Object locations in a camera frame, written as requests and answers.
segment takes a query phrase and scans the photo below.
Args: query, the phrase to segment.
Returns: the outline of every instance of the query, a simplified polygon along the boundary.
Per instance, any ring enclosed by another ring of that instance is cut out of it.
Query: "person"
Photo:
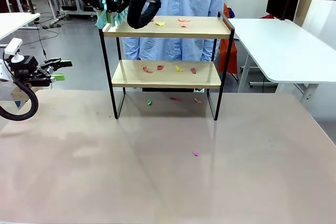
[[[161,0],[161,2],[157,15],[216,17],[224,8],[224,0]],[[130,60],[210,61],[213,43],[213,39],[123,39],[124,52]]]

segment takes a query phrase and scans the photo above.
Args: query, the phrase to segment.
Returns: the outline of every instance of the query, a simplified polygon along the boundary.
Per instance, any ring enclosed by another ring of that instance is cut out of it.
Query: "yellow paper scrap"
[[[155,24],[157,26],[164,26],[166,24],[166,22],[155,22]]]
[[[181,69],[179,66],[176,66],[176,71],[177,72],[183,72],[183,69]]]

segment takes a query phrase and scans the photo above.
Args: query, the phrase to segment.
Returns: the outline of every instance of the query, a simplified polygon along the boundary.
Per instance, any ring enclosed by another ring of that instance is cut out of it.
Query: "two-tier shelf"
[[[189,19],[187,27],[180,26],[178,18]],[[150,22],[140,29],[131,28],[127,22],[118,27],[111,27],[106,24],[103,29],[99,29],[99,36],[104,56],[105,68],[109,83],[114,117],[118,119],[126,94],[125,88],[204,88],[211,107],[214,120],[217,120],[221,105],[226,71],[229,63],[231,47],[234,39],[235,29],[229,20],[219,12],[218,17],[177,17],[177,16],[156,16],[155,20],[165,22],[164,26],[157,26],[155,22]],[[104,37],[115,37],[117,40],[119,64],[111,78],[107,51]],[[204,38],[214,39],[212,58],[209,62],[200,61],[141,61],[122,60],[119,37],[153,37],[153,38]],[[227,56],[224,65],[222,78],[219,78],[214,65],[216,42],[218,39],[228,39]],[[156,71],[158,65],[164,65],[164,69]],[[148,74],[143,71],[143,67],[154,70]],[[176,66],[181,67],[183,72],[177,72]],[[197,73],[193,74],[190,69],[196,68]],[[114,98],[113,87],[123,88],[123,97],[118,106]],[[219,89],[217,107],[214,106],[210,97],[210,89]]]

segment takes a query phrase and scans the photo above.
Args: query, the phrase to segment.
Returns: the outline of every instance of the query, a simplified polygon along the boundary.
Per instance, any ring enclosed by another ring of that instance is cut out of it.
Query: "black metal frame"
[[[113,112],[114,112],[114,118],[118,119],[119,116],[120,116],[122,104],[124,103],[126,90],[125,90],[125,88],[122,88],[123,96],[122,96],[121,102],[119,103],[118,110],[117,110],[116,100],[114,98],[114,93],[113,93],[113,85],[112,85],[112,80],[111,80],[109,59],[107,57],[106,45],[105,45],[105,40],[104,40],[104,33],[103,33],[102,29],[99,29],[99,37],[100,37],[100,42],[101,42],[101,48],[103,50],[105,70],[106,70],[106,75],[107,75],[107,82],[109,83],[109,89],[110,89],[112,107],[113,107]],[[121,60],[120,41],[119,41],[118,37],[117,37],[117,48],[118,48],[119,60]]]
[[[223,18],[224,24],[230,30],[231,33],[230,33],[229,44],[228,44],[228,48],[227,48],[227,52],[226,52],[226,59],[225,59],[225,63],[224,63],[223,75],[222,75],[222,78],[221,78],[221,85],[220,85],[220,88],[219,88],[216,111],[214,110],[214,105],[213,105],[211,97],[210,97],[209,89],[206,90],[206,95],[207,95],[208,100],[209,100],[211,113],[212,113],[212,116],[213,116],[215,121],[217,121],[217,119],[218,119],[219,108],[221,107],[223,89],[224,89],[224,84],[225,84],[225,79],[226,79],[226,72],[227,72],[227,68],[229,66],[231,48],[232,48],[232,44],[233,44],[233,40],[234,40],[234,36],[235,36],[235,28],[231,24],[231,22],[228,20],[228,18],[222,12],[218,12],[217,17],[218,18],[220,18],[220,17]],[[211,61],[214,61],[214,59],[215,59],[216,44],[217,44],[217,39],[214,40],[214,46],[213,46],[213,50],[212,50]]]
[[[225,60],[225,64],[224,64],[224,71],[223,71],[223,75],[222,75],[222,78],[221,78],[221,85],[220,85],[220,89],[219,89],[216,110],[214,110],[214,106],[213,106],[213,103],[212,103],[212,100],[211,100],[211,97],[210,97],[209,89],[206,90],[206,94],[207,94],[207,97],[208,97],[208,100],[209,100],[209,105],[210,105],[210,108],[211,108],[211,113],[212,113],[212,116],[213,116],[215,121],[217,121],[217,119],[218,119],[219,108],[221,107],[221,100],[222,100],[222,95],[223,95],[224,83],[225,83],[225,79],[226,79],[226,72],[227,72],[227,68],[228,68],[228,65],[229,65],[231,48],[232,48],[232,44],[233,44],[233,40],[234,40],[234,34],[235,34],[234,26],[231,24],[231,22],[227,19],[227,17],[225,17],[225,15],[222,12],[218,12],[218,18],[220,18],[220,17],[223,18],[224,24],[227,26],[227,28],[230,30],[231,33],[230,33],[230,37],[229,37],[229,44],[228,44],[226,60]],[[103,56],[104,56],[105,70],[106,70],[106,74],[107,74],[107,81],[109,83],[109,89],[110,89],[112,107],[113,107],[113,112],[114,112],[114,118],[118,119],[119,116],[120,116],[120,112],[121,112],[123,102],[124,102],[126,90],[125,90],[125,88],[122,88],[123,97],[122,97],[122,99],[119,103],[118,109],[117,109],[116,100],[114,98],[114,93],[113,93],[113,85],[112,85],[111,72],[110,72],[110,67],[109,67],[109,60],[108,60],[106,45],[105,45],[105,40],[104,40],[104,33],[103,33],[102,29],[99,29],[99,37],[100,37],[101,48],[102,48]],[[117,40],[118,57],[119,57],[119,60],[121,60],[120,41],[119,41],[118,37],[116,38],[116,40]],[[212,62],[215,59],[216,44],[217,44],[217,39],[214,40],[212,56],[211,56],[211,61]]]

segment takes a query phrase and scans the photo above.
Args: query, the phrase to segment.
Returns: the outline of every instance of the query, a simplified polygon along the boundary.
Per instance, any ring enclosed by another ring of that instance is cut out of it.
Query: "shelf board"
[[[143,67],[153,73],[146,73]],[[176,66],[183,69],[177,72]],[[120,60],[112,77],[114,87],[125,88],[209,88],[219,89],[220,78],[213,62]]]
[[[180,26],[177,19],[189,19],[184,23],[187,27]],[[158,26],[156,22],[165,22],[164,26]],[[185,17],[185,16],[155,16],[154,22],[150,22],[143,28],[131,28],[126,21],[118,27],[106,24],[103,29],[105,37],[153,37],[153,38],[204,38],[204,39],[228,39],[230,31],[221,18],[217,17]]]

